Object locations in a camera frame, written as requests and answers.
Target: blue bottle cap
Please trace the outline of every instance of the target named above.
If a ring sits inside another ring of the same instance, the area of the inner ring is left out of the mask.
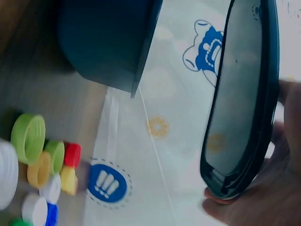
[[[58,222],[58,206],[47,202],[48,215],[45,226],[56,226]]]

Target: wooden table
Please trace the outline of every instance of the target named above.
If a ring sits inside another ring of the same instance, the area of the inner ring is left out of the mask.
[[[62,55],[55,37],[55,0],[0,0],[0,137],[9,140],[20,112],[40,113],[46,137],[82,145],[74,197],[61,194],[61,226],[82,226],[85,189],[106,87],[83,79]],[[27,184],[25,165],[1,225],[21,216]]]

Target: white exclamation marks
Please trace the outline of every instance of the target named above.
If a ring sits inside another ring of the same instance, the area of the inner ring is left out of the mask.
[[[94,187],[96,191],[99,192],[99,188],[102,186],[104,180],[106,179],[107,177],[107,173],[106,171],[102,170],[99,175],[98,175],[98,178],[97,178],[97,181],[96,181],[96,186]]]
[[[113,181],[114,181],[113,175],[109,174],[103,183],[102,189],[100,190],[101,195],[104,195],[106,197],[106,195],[103,191],[106,191]]]
[[[109,196],[116,191],[116,189],[119,187],[119,182],[117,180],[115,180],[111,186],[109,187],[107,194],[105,194],[104,196],[108,199]]]

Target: blue bear print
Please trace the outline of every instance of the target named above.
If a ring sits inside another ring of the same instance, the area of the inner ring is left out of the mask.
[[[183,62],[191,71],[202,70],[210,84],[215,87],[222,53],[223,31],[217,31],[206,20],[197,20],[194,28],[194,43],[184,52]]]
[[[253,12],[254,20],[261,21],[261,5],[253,4],[252,5],[252,12]]]

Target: white bottle cap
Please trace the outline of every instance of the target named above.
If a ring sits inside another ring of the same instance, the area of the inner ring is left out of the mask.
[[[47,202],[44,197],[30,193],[24,199],[22,205],[22,218],[32,222],[34,226],[44,226],[48,214]]]
[[[18,184],[19,166],[15,148],[0,139],[0,210],[13,200]]]
[[[49,179],[47,184],[39,190],[40,196],[43,196],[50,204],[57,204],[61,194],[61,177],[55,174]]]

